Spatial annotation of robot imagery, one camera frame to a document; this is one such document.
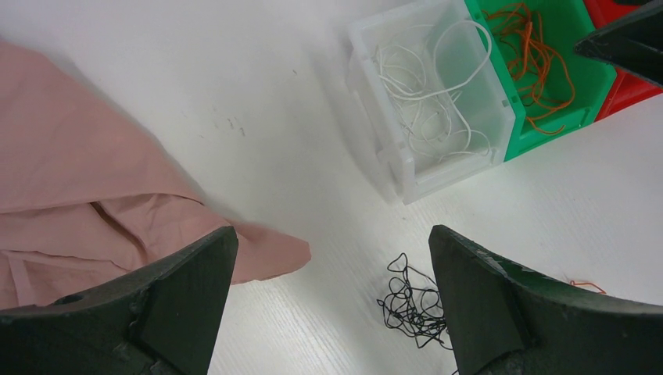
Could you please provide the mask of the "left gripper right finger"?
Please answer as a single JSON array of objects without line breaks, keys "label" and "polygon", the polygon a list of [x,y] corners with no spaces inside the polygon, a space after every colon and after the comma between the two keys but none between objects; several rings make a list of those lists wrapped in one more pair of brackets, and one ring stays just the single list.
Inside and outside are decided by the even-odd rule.
[{"label": "left gripper right finger", "polygon": [[428,243],[460,373],[661,373],[659,305],[566,284],[443,225]]}]

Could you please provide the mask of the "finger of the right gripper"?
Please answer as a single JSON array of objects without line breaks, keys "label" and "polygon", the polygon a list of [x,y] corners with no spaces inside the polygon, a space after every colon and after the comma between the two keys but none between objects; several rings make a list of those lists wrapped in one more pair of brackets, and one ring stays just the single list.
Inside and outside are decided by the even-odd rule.
[{"label": "finger of the right gripper", "polygon": [[640,1],[632,12],[579,39],[574,53],[662,86],[662,2]]}]

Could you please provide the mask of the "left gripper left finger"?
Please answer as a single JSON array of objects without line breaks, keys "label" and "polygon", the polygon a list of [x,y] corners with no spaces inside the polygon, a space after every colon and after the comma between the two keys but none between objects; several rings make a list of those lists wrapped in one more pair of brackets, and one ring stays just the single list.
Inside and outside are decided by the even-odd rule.
[{"label": "left gripper left finger", "polygon": [[232,227],[50,305],[1,313],[4,374],[205,374],[238,253]]}]

